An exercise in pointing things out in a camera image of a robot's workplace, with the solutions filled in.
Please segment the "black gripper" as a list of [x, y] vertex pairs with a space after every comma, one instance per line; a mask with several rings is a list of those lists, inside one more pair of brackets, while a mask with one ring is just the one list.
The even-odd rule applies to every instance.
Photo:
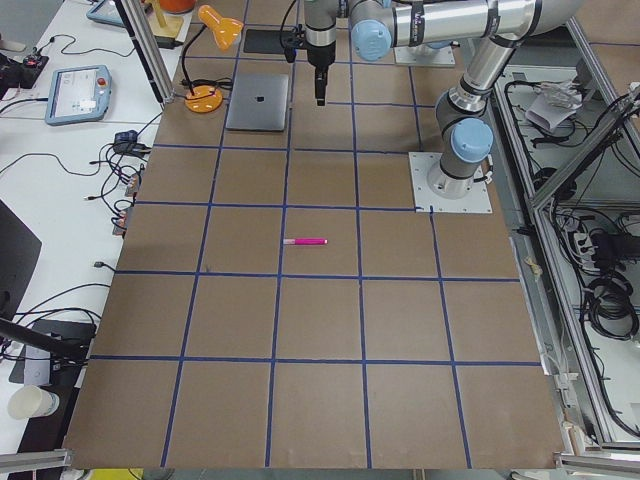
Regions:
[[329, 67], [335, 62], [335, 43], [316, 46], [307, 43], [307, 59], [314, 66], [315, 99], [318, 106], [326, 105], [326, 85]]

